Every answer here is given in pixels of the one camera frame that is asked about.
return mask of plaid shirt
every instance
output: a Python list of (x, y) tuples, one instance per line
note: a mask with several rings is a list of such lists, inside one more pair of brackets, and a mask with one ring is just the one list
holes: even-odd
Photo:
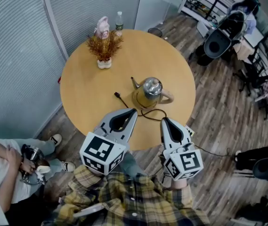
[[(210, 225), (207, 216), (192, 209), (190, 187), (170, 190), (156, 176), (141, 174), (133, 180), (112, 172), (100, 178), (84, 165), (74, 171), (63, 203), (43, 225)], [(73, 214), (101, 203), (104, 209), (81, 217)]]

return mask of hand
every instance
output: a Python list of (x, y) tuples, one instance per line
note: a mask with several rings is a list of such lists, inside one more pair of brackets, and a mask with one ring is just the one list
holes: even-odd
[(20, 166), (20, 169), (25, 172), (28, 172), (29, 174), (33, 174), (35, 165), (32, 161), (28, 160), (27, 158), (24, 158), (23, 164)]
[(8, 145), (6, 148), (6, 157), (9, 162), (9, 167), (18, 170), (22, 163), (22, 156), (20, 155), (20, 153), (16, 149)]

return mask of wooden floor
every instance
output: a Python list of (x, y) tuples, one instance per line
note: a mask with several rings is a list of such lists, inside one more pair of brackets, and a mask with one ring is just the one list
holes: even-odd
[[(184, 14), (160, 25), (163, 38), (180, 51), (187, 60), (203, 39), (196, 29), (196, 21)], [(232, 76), (233, 67), (222, 60), (213, 61), (208, 67), (195, 63), (191, 70), (195, 78), (196, 101), (188, 121), (194, 131), (196, 145), (212, 153), (225, 155), (236, 150), (249, 150), (268, 145), (268, 122), (245, 91), (240, 93), (240, 81)], [(54, 116), (39, 138), (47, 139), (60, 133), (63, 142), (57, 149), (58, 158), (81, 164), (79, 149), (85, 136), (67, 118), (63, 108)], [(149, 175), (160, 169), (157, 155), (159, 147), (135, 151), (138, 164)], [(229, 218), (244, 204), (256, 202), (268, 190), (268, 182), (254, 178), (236, 178), (234, 163), (229, 157), (217, 157), (202, 151), (204, 170), (189, 181), (195, 196), (195, 207), (204, 210), (212, 225), (226, 225)], [(56, 174), (47, 184), (45, 194), (57, 200), (64, 194), (71, 173)]]

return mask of teapot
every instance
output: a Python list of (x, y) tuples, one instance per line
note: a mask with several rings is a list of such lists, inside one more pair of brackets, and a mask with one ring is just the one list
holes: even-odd
[(157, 104), (168, 104), (173, 102), (174, 96), (163, 89), (162, 83), (155, 77), (149, 77), (138, 84), (131, 77), (135, 91), (133, 92), (133, 102), (141, 110), (151, 110)]

